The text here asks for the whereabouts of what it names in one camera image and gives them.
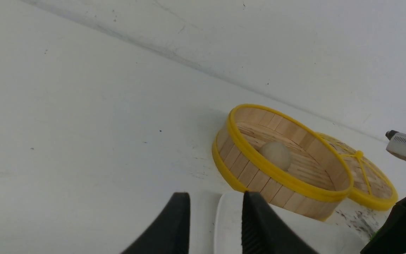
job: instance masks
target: white dish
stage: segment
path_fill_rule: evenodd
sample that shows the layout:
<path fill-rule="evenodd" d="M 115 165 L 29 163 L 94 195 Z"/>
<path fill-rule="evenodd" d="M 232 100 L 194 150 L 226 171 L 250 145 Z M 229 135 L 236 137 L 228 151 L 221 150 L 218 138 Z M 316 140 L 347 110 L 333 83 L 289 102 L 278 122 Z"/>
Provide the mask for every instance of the white dish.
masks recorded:
<path fill-rule="evenodd" d="M 220 198 L 214 230 L 214 254 L 242 253 L 243 193 Z M 366 245 L 354 232 L 271 205 L 276 214 L 309 246 L 321 254 L 358 254 Z"/>

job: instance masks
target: steamer basket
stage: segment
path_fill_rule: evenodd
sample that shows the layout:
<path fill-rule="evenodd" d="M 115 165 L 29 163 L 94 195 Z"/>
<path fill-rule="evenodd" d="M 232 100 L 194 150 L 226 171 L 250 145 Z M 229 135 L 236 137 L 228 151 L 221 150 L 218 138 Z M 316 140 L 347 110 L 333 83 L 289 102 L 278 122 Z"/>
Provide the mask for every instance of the steamer basket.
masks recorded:
<path fill-rule="evenodd" d="M 380 169 L 357 151 L 334 137 L 319 133 L 344 159 L 353 176 L 349 198 L 370 209 L 387 211 L 398 200 L 396 189 Z"/>
<path fill-rule="evenodd" d="M 284 172 L 258 153 L 280 141 L 291 152 Z M 213 143 L 213 158 L 229 185 L 260 192 L 264 199 L 292 212 L 325 220 L 353 187 L 347 165 L 318 134 L 278 111 L 243 104 L 228 115 Z"/>

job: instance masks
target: white tabletop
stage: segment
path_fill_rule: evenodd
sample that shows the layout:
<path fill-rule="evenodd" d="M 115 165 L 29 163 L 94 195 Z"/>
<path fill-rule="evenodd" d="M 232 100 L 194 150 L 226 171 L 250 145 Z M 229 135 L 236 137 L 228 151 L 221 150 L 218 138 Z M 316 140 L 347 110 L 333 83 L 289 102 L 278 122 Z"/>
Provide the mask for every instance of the white tabletop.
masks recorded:
<path fill-rule="evenodd" d="M 0 1 L 0 253 L 119 253 L 176 191 L 191 196 L 190 253 L 211 253 L 216 206 L 231 190 L 211 142 L 241 103 L 283 111 L 363 150 L 406 196 L 406 162 L 385 143 Z M 386 216 L 346 200 L 327 222 L 367 238 Z"/>

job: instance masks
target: stain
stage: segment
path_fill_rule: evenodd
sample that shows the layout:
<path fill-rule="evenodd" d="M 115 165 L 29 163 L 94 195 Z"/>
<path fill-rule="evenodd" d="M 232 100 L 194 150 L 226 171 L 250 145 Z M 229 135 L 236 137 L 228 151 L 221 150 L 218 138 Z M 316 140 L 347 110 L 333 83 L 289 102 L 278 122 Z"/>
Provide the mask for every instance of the stain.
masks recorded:
<path fill-rule="evenodd" d="M 369 116 L 366 117 L 366 119 L 363 121 L 363 123 L 365 123 L 365 122 L 369 119 L 369 117 L 370 117 L 371 115 L 372 115 L 372 113 L 370 113 Z"/>
<path fill-rule="evenodd" d="M 164 11 L 166 11 L 166 12 L 172 14 L 172 15 L 175 16 L 177 19 L 183 21 L 184 23 L 186 23 L 186 24 L 192 26 L 192 27 L 195 28 L 195 29 L 198 29 L 198 30 L 200 30 L 200 31 L 203 30 L 203 29 L 199 28 L 198 26 L 187 22 L 185 19 L 183 19 L 183 18 L 182 18 L 181 16 L 179 16 L 177 13 L 174 13 L 171 9 L 167 8 L 166 6 L 161 5 L 158 0 L 154 0 L 154 2 L 155 2 L 155 4 L 156 4 L 157 6 L 159 6 L 161 9 L 163 9 Z"/>
<path fill-rule="evenodd" d="M 181 28 L 181 30 L 178 32 L 178 34 L 179 34 L 180 32 L 182 32 L 185 27 L 186 27 L 186 25 L 184 25 L 184 26 Z"/>
<path fill-rule="evenodd" d="M 339 214 L 339 215 L 341 215 L 343 218 L 344 218 L 344 220 L 347 220 L 347 217 L 345 216 L 345 214 L 343 213 L 343 211 L 335 211 L 337 214 Z"/>

